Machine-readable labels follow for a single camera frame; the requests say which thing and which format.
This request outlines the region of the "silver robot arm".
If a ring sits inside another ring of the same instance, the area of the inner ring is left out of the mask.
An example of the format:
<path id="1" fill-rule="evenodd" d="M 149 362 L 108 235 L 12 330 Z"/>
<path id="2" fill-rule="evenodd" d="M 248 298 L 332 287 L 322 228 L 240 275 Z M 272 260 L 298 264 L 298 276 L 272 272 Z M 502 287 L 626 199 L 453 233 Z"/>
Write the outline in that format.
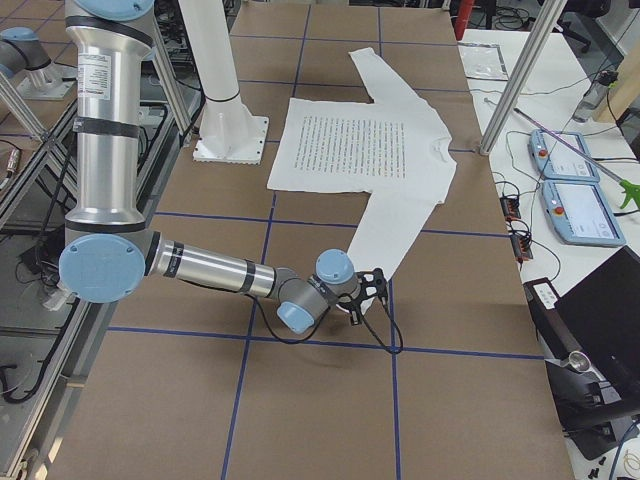
<path id="1" fill-rule="evenodd" d="M 365 322 L 363 307 L 386 302 L 381 269 L 358 272 L 347 254 L 323 252 L 314 274 L 203 250 L 169 240 L 147 227 L 138 210 L 136 180 L 140 77 L 143 60 L 157 54 L 150 1 L 69 1 L 68 35 L 78 49 L 78 194 L 66 215 L 62 283 L 78 298 L 110 303 L 131 294 L 148 275 L 213 290 L 276 300 L 280 320 L 311 334 L 333 307 Z"/>
<path id="2" fill-rule="evenodd" d="M 18 26 L 1 32 L 1 73 L 7 78 L 23 70 L 38 71 L 50 64 L 50 56 L 31 28 Z"/>

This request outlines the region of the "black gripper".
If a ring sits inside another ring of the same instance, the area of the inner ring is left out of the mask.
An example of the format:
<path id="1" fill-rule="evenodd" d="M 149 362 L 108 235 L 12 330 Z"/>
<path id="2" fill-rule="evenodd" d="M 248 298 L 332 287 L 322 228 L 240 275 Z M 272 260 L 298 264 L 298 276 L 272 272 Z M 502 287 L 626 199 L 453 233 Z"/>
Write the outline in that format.
<path id="1" fill-rule="evenodd" d="M 388 311 L 388 282 L 381 268 L 372 271 L 356 273 L 357 288 L 346 297 L 344 308 L 350 313 L 352 326 L 360 325 L 363 315 L 362 305 L 371 299 L 377 298 L 385 311 Z"/>

